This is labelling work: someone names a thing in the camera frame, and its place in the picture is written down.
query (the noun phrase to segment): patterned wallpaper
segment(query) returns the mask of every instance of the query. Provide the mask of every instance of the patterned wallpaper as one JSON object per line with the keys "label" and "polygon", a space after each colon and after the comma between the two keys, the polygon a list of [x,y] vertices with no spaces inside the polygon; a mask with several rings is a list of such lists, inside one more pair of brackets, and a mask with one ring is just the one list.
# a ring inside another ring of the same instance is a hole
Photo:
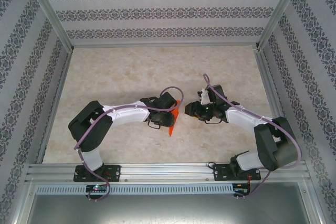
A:
{"label": "patterned wallpaper", "polygon": [[335,0],[291,0],[264,48],[327,223],[336,223]]}
{"label": "patterned wallpaper", "polygon": [[279,0],[50,0],[72,43],[257,42]]}
{"label": "patterned wallpaper", "polygon": [[67,52],[37,0],[0,0],[0,223],[50,119]]}

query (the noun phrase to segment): marble floor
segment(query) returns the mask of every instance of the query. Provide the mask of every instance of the marble floor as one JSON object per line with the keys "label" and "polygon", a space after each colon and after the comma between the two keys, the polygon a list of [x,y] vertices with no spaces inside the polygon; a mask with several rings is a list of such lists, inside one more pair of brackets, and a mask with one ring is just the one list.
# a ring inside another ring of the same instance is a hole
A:
{"label": "marble floor", "polygon": [[[256,149],[254,136],[238,126],[205,123],[184,114],[206,86],[220,84],[229,100],[271,116],[252,47],[140,47],[75,49],[62,91],[44,163],[79,163],[69,122],[90,102],[132,103],[159,96],[167,86],[185,94],[174,132],[130,123],[111,129],[100,145],[105,163],[227,162]],[[180,94],[171,90],[176,98]]]}

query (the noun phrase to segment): orange object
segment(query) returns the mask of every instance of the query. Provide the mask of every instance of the orange object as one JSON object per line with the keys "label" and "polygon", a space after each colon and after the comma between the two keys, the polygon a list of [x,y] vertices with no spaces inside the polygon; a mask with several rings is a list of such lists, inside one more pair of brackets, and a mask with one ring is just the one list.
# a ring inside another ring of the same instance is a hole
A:
{"label": "orange object", "polygon": [[172,136],[172,134],[173,134],[173,129],[174,129],[174,126],[175,126],[175,123],[176,123],[176,119],[178,117],[178,109],[179,109],[179,107],[177,107],[175,110],[172,111],[172,114],[174,115],[174,125],[169,128],[169,136]]}

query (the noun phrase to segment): purple cable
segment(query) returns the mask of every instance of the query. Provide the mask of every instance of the purple cable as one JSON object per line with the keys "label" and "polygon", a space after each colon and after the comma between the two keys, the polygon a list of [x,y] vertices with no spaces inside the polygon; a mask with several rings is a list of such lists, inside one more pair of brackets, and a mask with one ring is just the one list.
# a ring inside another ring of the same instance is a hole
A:
{"label": "purple cable", "polygon": [[[296,162],[294,163],[294,164],[292,164],[292,165],[289,165],[289,166],[284,166],[284,167],[282,167],[283,169],[290,169],[290,168],[293,168],[293,167],[295,167],[295,166],[297,166],[299,163],[300,163],[300,160],[301,160],[301,150],[300,150],[300,147],[299,147],[299,145],[298,145],[298,143],[295,141],[295,139],[287,132],[287,131],[285,131],[282,127],[280,127],[279,125],[277,125],[277,124],[275,124],[274,122],[272,122],[272,121],[270,121],[270,120],[268,120],[268,119],[266,119],[265,117],[263,117],[263,116],[260,116],[260,115],[258,115],[258,114],[255,114],[255,113],[253,113],[252,111],[249,111],[249,110],[246,110],[246,109],[242,109],[242,108],[240,108],[240,107],[238,107],[238,106],[236,106],[236,105],[234,105],[233,103],[231,103],[229,100],[227,100],[225,97],[223,97],[221,94],[219,94],[215,89],[214,89],[214,87],[210,84],[210,78],[209,78],[209,76],[205,73],[205,74],[203,74],[203,78],[204,78],[204,80],[205,80],[205,82],[207,83],[207,86],[206,86],[206,88],[211,88],[212,89],[212,91],[216,94],[216,95],[218,95],[218,97],[220,97],[222,100],[224,100],[225,102],[227,102],[229,105],[231,105],[232,107],[234,107],[234,108],[236,108],[236,109],[238,109],[238,110],[240,110],[240,111],[243,111],[243,112],[245,112],[245,113],[247,113],[247,114],[249,114],[249,115],[251,115],[251,116],[253,116],[253,117],[255,117],[255,118],[258,118],[259,120],[263,120],[264,122],[267,122],[267,123],[269,123],[270,125],[272,125],[272,126],[274,126],[276,129],[278,129],[278,130],[280,130],[281,132],[283,132],[283,134],[285,134],[286,136],[288,136],[288,138],[293,142],[293,145],[295,146],[295,149],[296,149],[296,151],[297,151],[297,153],[298,153],[298,157],[297,157],[297,160],[296,160]],[[251,196],[251,195],[253,195],[260,187],[261,187],[261,185],[266,181],[266,179],[268,178],[268,176],[270,175],[270,171],[267,173],[267,175],[265,176],[265,178],[260,182],[260,184],[247,196],[247,197],[249,197],[249,196]]]}
{"label": "purple cable", "polygon": [[[91,173],[93,176],[101,179],[102,181],[106,182],[107,186],[108,186],[108,192],[106,194],[104,194],[103,196],[101,196],[100,198],[98,199],[95,199],[94,201],[97,202],[97,201],[100,201],[104,198],[106,198],[109,194],[110,194],[110,191],[111,191],[111,185],[110,183],[108,182],[107,179],[104,179],[103,177],[99,176],[98,174],[94,173],[94,171],[92,171],[89,166],[85,163],[84,161],[84,158],[83,158],[83,155],[82,155],[82,152],[79,148],[79,146],[82,144],[82,142],[85,140],[85,138],[87,137],[87,135],[90,133],[90,131],[92,130],[92,128],[99,122],[100,119],[102,119],[105,115],[107,115],[108,113],[111,113],[111,112],[115,112],[117,110],[121,110],[121,109],[126,109],[126,108],[141,108],[141,109],[148,109],[148,110],[156,110],[156,111],[172,111],[172,110],[175,110],[176,108],[178,108],[183,100],[184,100],[184,93],[183,91],[178,88],[178,87],[175,87],[175,86],[170,86],[170,87],[167,87],[165,88],[164,90],[162,90],[161,94],[163,94],[164,91],[166,91],[167,89],[177,89],[179,90],[179,92],[181,93],[181,101],[180,103],[177,105],[177,106],[174,106],[174,107],[171,107],[169,109],[157,109],[157,108],[152,108],[152,107],[148,107],[148,106],[142,106],[142,105],[123,105],[123,106],[119,106],[119,107],[116,107],[116,108],[113,108],[113,109],[110,109],[110,110],[107,110],[105,111],[104,113],[102,113],[99,117],[97,117],[96,120],[94,120],[94,122],[90,125],[90,127],[85,131],[84,135],[80,138],[80,140],[78,141],[78,143],[74,146],[74,149],[78,151],[78,155],[80,157],[80,159],[82,160],[82,163],[83,163],[83,166],[85,167],[86,170],[88,170],[89,173]],[[88,198],[89,200],[93,200],[90,198],[90,194],[91,192],[89,192],[88,194]]]}

